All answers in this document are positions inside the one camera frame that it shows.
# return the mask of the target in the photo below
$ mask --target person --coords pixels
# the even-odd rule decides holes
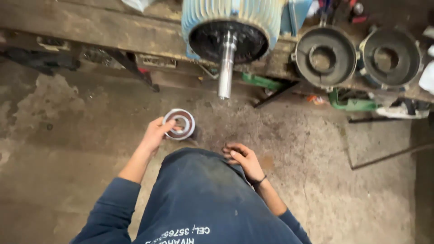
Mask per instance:
[[[142,142],[112,180],[71,243],[131,243],[128,226],[146,167],[174,120],[148,125]],[[161,163],[133,243],[310,244],[280,199],[255,153],[227,143],[224,156],[182,148]]]

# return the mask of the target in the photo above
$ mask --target wooden workbench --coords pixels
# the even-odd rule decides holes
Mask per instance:
[[[185,55],[181,5],[176,0],[160,0],[144,13],[130,9],[120,0],[2,0],[0,29],[197,63]],[[348,26],[343,29],[355,45],[366,35],[366,32]],[[236,66],[235,70],[302,80],[289,61],[296,42],[297,38],[283,36],[267,57],[249,65]],[[417,81],[418,77],[410,89],[399,96],[434,103],[434,96],[420,89]],[[353,77],[340,86],[375,91],[360,77]]]

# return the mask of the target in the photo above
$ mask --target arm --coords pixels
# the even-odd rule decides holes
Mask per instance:
[[[241,165],[250,183],[264,179],[265,175],[255,152],[248,147],[240,143],[227,143],[223,148],[223,153],[224,157],[228,159],[228,163]],[[259,184],[252,185],[255,186],[255,191],[264,200],[270,211],[279,217],[302,243],[311,244],[307,233],[274,190],[270,181],[264,179]]]
[[[140,183],[164,134],[176,123],[169,121],[162,125],[162,121],[163,117],[149,123],[133,156],[95,203],[86,225],[71,243],[131,243],[128,226],[140,191]]]

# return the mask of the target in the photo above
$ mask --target workbench leg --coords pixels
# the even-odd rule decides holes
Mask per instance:
[[[116,61],[122,64],[129,72],[142,80],[146,85],[148,85],[152,91],[160,92],[160,87],[157,84],[152,84],[151,75],[149,72],[142,73],[137,68],[137,64],[127,58],[119,50],[106,49],[104,50],[108,55],[112,56]]]
[[[277,90],[275,93],[273,93],[271,96],[265,98],[264,100],[259,101],[257,104],[253,105],[253,107],[256,109],[260,109],[260,108],[264,107],[265,105],[276,101],[277,99],[282,97],[285,93],[294,89],[299,83],[300,82],[298,82],[298,81],[293,81],[293,82],[289,82],[289,83],[285,84],[284,87],[280,88],[279,90]]]

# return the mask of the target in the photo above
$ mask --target left hand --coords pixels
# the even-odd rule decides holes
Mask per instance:
[[[163,117],[160,117],[149,123],[141,142],[141,148],[147,151],[151,157],[157,154],[158,147],[165,138],[165,133],[169,132],[176,125],[174,119],[167,121],[167,123],[163,125],[163,119]]]

